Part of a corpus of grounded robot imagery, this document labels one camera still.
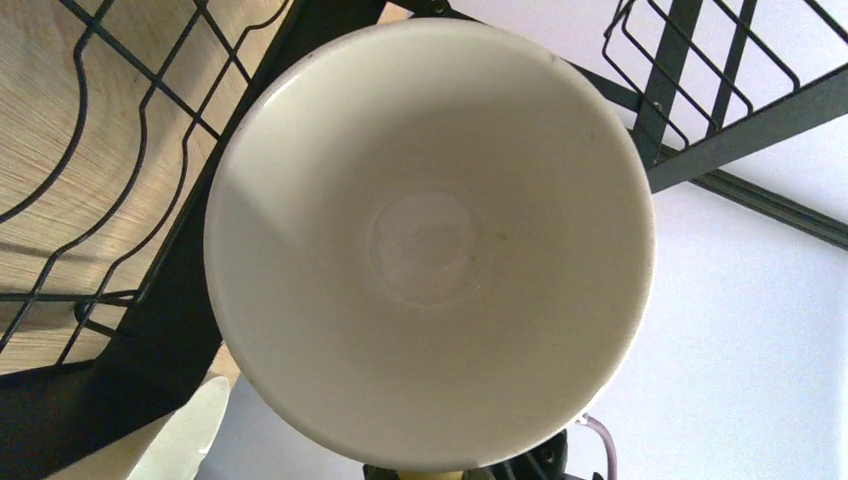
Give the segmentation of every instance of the wood grain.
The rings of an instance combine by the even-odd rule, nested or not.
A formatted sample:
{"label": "wood grain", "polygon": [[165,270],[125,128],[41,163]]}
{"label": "wood grain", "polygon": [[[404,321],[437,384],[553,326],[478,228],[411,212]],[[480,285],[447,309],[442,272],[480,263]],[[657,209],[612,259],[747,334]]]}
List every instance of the wood grain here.
{"label": "wood grain", "polygon": [[[209,11],[230,44],[245,27],[264,22],[283,0],[212,0]],[[81,1],[94,13],[99,0]],[[191,0],[119,0],[103,25],[135,56],[158,72],[195,11]],[[240,50],[245,68],[258,65],[282,16],[251,33]],[[80,108],[74,48],[85,25],[55,0],[0,2],[0,211],[26,198],[56,166],[68,145]],[[227,52],[201,19],[164,75],[165,83],[194,110],[200,108]],[[113,218],[53,265],[43,291],[91,293],[110,264],[133,249],[165,214],[185,156],[182,205],[215,144],[165,94],[96,35],[80,55],[87,118],[67,168],[30,207],[0,224],[0,291],[27,292],[57,248],[95,225],[126,188],[137,162],[135,185]],[[227,70],[203,119],[221,131],[247,86],[234,66]],[[142,145],[142,127],[146,141]],[[107,290],[133,289],[147,271],[171,220],[115,271]],[[5,329],[20,304],[0,303]],[[123,309],[98,306],[92,318],[115,326]],[[0,354],[0,374],[52,364],[74,328],[72,305],[37,303]],[[107,339],[84,331],[69,360],[93,358]],[[213,370],[231,381],[238,369],[223,348]]]}

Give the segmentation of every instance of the dish rack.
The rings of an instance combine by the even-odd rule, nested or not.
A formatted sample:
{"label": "dish rack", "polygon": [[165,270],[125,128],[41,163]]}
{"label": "dish rack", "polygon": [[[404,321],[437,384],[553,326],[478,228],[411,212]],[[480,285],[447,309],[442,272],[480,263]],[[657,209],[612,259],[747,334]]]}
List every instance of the dish rack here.
{"label": "dish rack", "polygon": [[[142,123],[139,155],[129,180],[109,208],[82,235],[46,256],[43,268],[28,291],[0,292],[0,303],[14,304],[8,327],[0,337],[0,355],[27,321],[33,305],[49,302],[73,304],[76,325],[55,364],[0,377],[0,478],[41,478],[83,456],[133,432],[184,404],[200,384],[215,353],[221,346],[206,293],[203,274],[203,221],[206,200],[215,168],[239,121],[259,94],[298,59],[318,46],[353,30],[373,25],[384,7],[381,0],[356,0],[340,6],[333,0],[286,0],[270,18],[244,29],[238,40],[229,42],[207,8],[206,0],[194,0],[196,9],[173,44],[159,69],[153,69],[121,43],[103,24],[116,0],[104,0],[96,10],[83,8],[75,0],[59,0],[85,27],[73,49],[78,76],[80,107],[73,133],[64,153],[52,171],[22,201],[0,212],[0,224],[26,211],[66,174],[87,120],[86,69],[82,54],[92,38],[105,42],[134,68],[148,93],[139,105],[143,112],[151,96],[164,94],[191,117],[185,132],[180,179],[173,198],[155,227],[135,247],[118,256],[99,288],[91,292],[50,293],[46,282],[56,262],[71,249],[84,244],[120,208],[136,186],[144,161],[146,124]],[[848,33],[814,0],[792,0],[806,5],[820,20],[821,34],[836,35],[848,44]],[[704,3],[712,2],[735,25],[724,65],[716,65],[693,41],[695,25]],[[413,17],[445,17],[474,21],[454,10],[445,0],[396,0],[393,3]],[[635,8],[648,8],[662,19],[662,34],[655,52],[632,34],[629,22]],[[766,148],[838,116],[848,113],[848,63],[824,76],[802,84],[790,65],[751,28],[756,0],[742,1],[741,9],[730,8],[723,0],[674,0],[668,9],[655,0],[619,0],[609,27],[598,32],[598,48],[620,75],[609,80],[576,66],[611,102],[636,114],[632,138],[642,158],[654,192],[691,181],[734,202],[765,214],[832,245],[848,250],[848,225],[772,193],[729,173],[717,170],[724,164]],[[285,16],[253,75],[242,64],[239,51],[248,36],[268,28]],[[227,53],[227,61],[199,108],[169,86],[165,73],[183,47],[189,33],[205,23],[215,33]],[[632,73],[610,54],[611,41],[624,39],[650,62],[651,71],[644,89]],[[746,93],[736,84],[745,49],[763,52],[792,84],[781,98],[754,108]],[[698,58],[719,81],[711,106],[698,103],[681,85],[687,56]],[[216,130],[202,113],[211,95],[235,66],[247,82],[247,89],[226,127]],[[745,106],[743,118],[726,122],[731,99]],[[707,122],[703,135],[687,135],[669,112],[675,102],[687,102]],[[216,144],[182,208],[177,200],[183,193],[189,156],[185,139],[203,130]],[[663,139],[676,137],[681,148],[672,148]],[[112,291],[109,281],[115,270],[141,250],[168,222],[173,224],[140,285],[135,289]],[[92,318],[96,305],[124,310],[117,328]],[[109,338],[106,349],[93,360],[68,362],[68,352],[84,331]],[[561,448],[531,455],[560,468],[565,461],[565,436]],[[536,471],[539,478],[556,478],[547,469]]]}

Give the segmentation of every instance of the black metal frame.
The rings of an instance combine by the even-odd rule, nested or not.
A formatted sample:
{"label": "black metal frame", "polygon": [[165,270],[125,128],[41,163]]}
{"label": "black metal frame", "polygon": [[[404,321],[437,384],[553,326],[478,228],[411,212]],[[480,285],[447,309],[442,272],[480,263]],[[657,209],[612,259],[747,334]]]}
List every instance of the black metal frame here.
{"label": "black metal frame", "polygon": [[[238,51],[253,30],[265,28],[281,15],[288,1],[274,18],[246,29],[235,45],[230,45],[206,9],[206,0],[194,0],[197,6],[185,29],[162,67],[154,72],[123,46],[101,21],[115,0],[104,0],[92,15],[74,0],[59,0],[86,25],[77,42],[73,58],[79,79],[80,108],[71,141],[54,170],[26,200],[8,212],[0,212],[0,223],[12,218],[47,191],[71,160],[86,119],[86,72],[81,54],[88,41],[97,36],[113,48],[150,83],[139,105],[142,135],[135,169],[124,191],[113,207],[85,234],[55,251],[46,261],[42,274],[29,292],[0,292],[1,302],[17,302],[22,306],[9,328],[0,338],[0,353],[25,321],[36,302],[74,302],[78,324],[65,351],[54,365],[0,377],[0,478],[40,478],[59,470],[86,454],[102,448],[118,438],[165,415],[184,404],[201,382],[221,336],[215,324],[203,274],[202,233],[209,186],[221,154],[236,126],[259,94],[286,68],[318,46],[345,33],[376,23],[385,6],[384,0],[357,0],[342,7],[334,0],[292,0],[282,26],[272,40],[256,73],[251,77],[238,59]],[[725,198],[775,218],[787,225],[812,234],[837,247],[848,250],[848,225],[814,212],[802,205],[768,192],[721,171],[721,165],[801,133],[848,112],[848,65],[808,85],[800,85],[797,77],[775,55],[769,54],[793,84],[784,98],[758,111],[750,108],[744,119],[725,126],[724,117],[732,95],[746,102],[734,85],[742,51],[753,43],[769,50],[750,29],[756,0],[745,0],[736,16],[737,24],[730,53],[723,69],[711,70],[721,79],[716,101],[710,113],[695,104],[709,121],[705,138],[690,142],[664,112],[671,110],[679,96],[694,103],[679,84],[683,62],[689,51],[698,53],[692,31],[703,1],[723,6],[721,0],[675,0],[666,14],[654,8],[666,20],[660,47],[655,56],[640,49],[654,64],[645,91],[628,77],[607,52],[607,45],[617,30],[628,40],[638,42],[627,32],[627,21],[637,0],[620,0],[610,27],[603,32],[602,52],[622,78],[630,85],[623,87],[604,77],[578,67],[610,101],[637,113],[633,131],[645,164],[652,189],[660,191],[685,181],[718,193]],[[646,1],[656,7],[653,0]],[[843,40],[848,34],[813,0],[804,1],[823,22]],[[396,0],[416,16],[443,16],[471,20],[454,11],[445,0]],[[189,32],[199,22],[206,22],[215,32],[229,57],[209,94],[195,111],[163,80]],[[248,81],[248,88],[223,131],[218,132],[201,117],[224,72],[235,65]],[[53,294],[43,292],[53,264],[75,245],[86,241],[120,207],[132,189],[144,161],[146,142],[145,107],[155,91],[163,92],[192,118],[183,138],[183,163],[179,185],[166,212],[156,227],[137,247],[115,260],[99,288],[93,293]],[[141,249],[162,228],[172,214],[183,188],[187,170],[187,140],[201,128],[217,140],[217,144],[177,215],[173,227],[158,252],[150,270],[138,289],[109,291],[108,282],[115,268]],[[685,148],[676,151],[662,145],[662,135],[671,128],[684,140]],[[126,313],[117,329],[108,328],[90,318],[95,304],[124,307]],[[83,329],[110,337],[106,350],[95,360],[65,363],[74,341]]]}

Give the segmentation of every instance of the metal shelf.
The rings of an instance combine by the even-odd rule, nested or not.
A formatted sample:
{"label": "metal shelf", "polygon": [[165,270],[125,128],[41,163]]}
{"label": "metal shelf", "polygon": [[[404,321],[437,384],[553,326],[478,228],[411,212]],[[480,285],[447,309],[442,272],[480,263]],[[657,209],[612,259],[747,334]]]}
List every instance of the metal shelf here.
{"label": "metal shelf", "polygon": [[[4,414],[0,415],[0,478],[46,476],[187,401],[202,381],[221,344],[206,293],[202,234],[209,187],[228,140],[259,94],[284,70],[318,46],[345,33],[375,24],[385,6],[385,2],[380,0],[358,0],[348,2],[345,7],[340,7],[333,0],[293,0],[259,68],[250,76],[238,56],[244,40],[251,31],[271,25],[288,7],[288,1],[284,2],[274,17],[248,27],[235,44],[230,44],[207,10],[207,2],[195,0],[197,8],[182,35],[162,66],[155,71],[103,26],[102,20],[114,1],[103,1],[94,14],[89,14],[74,0],[60,0],[85,25],[73,50],[80,91],[76,126],[67,148],[45,181],[18,205],[0,213],[0,223],[25,211],[48,191],[63,175],[73,157],[87,116],[86,71],[82,66],[81,55],[89,40],[94,37],[104,41],[149,82],[147,94],[138,106],[142,118],[147,103],[156,92],[167,96],[191,117],[191,125],[183,137],[181,177],[173,199],[155,227],[136,247],[124,252],[112,263],[95,291],[70,294],[44,291],[56,261],[97,232],[133,189],[144,161],[146,130],[143,126],[139,154],[133,160],[133,174],[112,208],[84,234],[52,252],[29,291],[0,292],[0,302],[21,305],[0,338],[0,354],[36,303],[74,302],[77,320],[65,350],[54,365],[0,377],[0,404],[4,407]],[[665,20],[656,54],[639,45],[627,30],[630,14],[637,1],[647,2]],[[630,88],[579,66],[578,69],[610,101],[637,113],[633,139],[654,191],[691,180],[725,198],[848,250],[848,226],[845,224],[732,175],[714,172],[721,165],[848,112],[848,64],[818,80],[801,85],[791,68],[773,52],[769,53],[768,45],[751,30],[756,1],[745,0],[738,16],[732,11],[725,11],[736,24],[732,46],[724,66],[719,68],[710,65],[710,70],[721,82],[721,88],[711,107],[699,105],[679,82],[689,52],[705,58],[692,41],[703,1],[675,0],[668,11],[659,8],[653,0],[619,2],[609,28],[605,32],[598,32],[599,49]],[[721,0],[711,1],[719,6],[724,5]],[[803,1],[827,28],[848,42],[845,30],[816,2],[793,1]],[[394,3],[414,12],[415,16],[473,20],[453,10],[444,0],[398,0]],[[200,23],[206,23],[215,32],[228,59],[199,108],[193,109],[169,87],[164,78],[190,31]],[[644,91],[638,88],[628,72],[610,58],[607,46],[614,35],[623,35],[634,42],[637,49],[652,62],[653,69]],[[789,94],[761,109],[754,109],[745,93],[734,83],[746,44],[766,52],[793,83],[793,90]],[[226,127],[217,131],[203,120],[202,113],[224,72],[231,65],[236,66],[248,82],[248,87]],[[748,105],[748,115],[725,126],[724,119],[733,96]],[[703,138],[688,138],[664,113],[670,111],[675,99],[681,101],[681,98],[690,102],[707,120],[709,128]],[[177,199],[185,184],[188,162],[186,141],[196,129],[206,131],[217,143],[189,193],[188,200],[175,213]],[[677,132],[685,148],[677,151],[662,145],[666,129]],[[115,269],[149,242],[173,215],[176,215],[176,220],[138,288],[110,291],[109,280]],[[126,310],[116,329],[90,318],[96,304],[113,305]],[[65,362],[68,351],[84,329],[110,337],[109,345],[95,360]]]}

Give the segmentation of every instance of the cable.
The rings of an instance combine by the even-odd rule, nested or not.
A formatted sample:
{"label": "cable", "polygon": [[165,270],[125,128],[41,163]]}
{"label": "cable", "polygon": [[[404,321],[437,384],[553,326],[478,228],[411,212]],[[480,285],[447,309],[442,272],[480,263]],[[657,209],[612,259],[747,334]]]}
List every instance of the cable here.
{"label": "cable", "polygon": [[577,423],[591,428],[601,437],[604,442],[604,449],[607,451],[607,480],[617,480],[618,457],[615,453],[615,442],[612,441],[612,434],[609,433],[603,423],[588,413],[578,417]]}

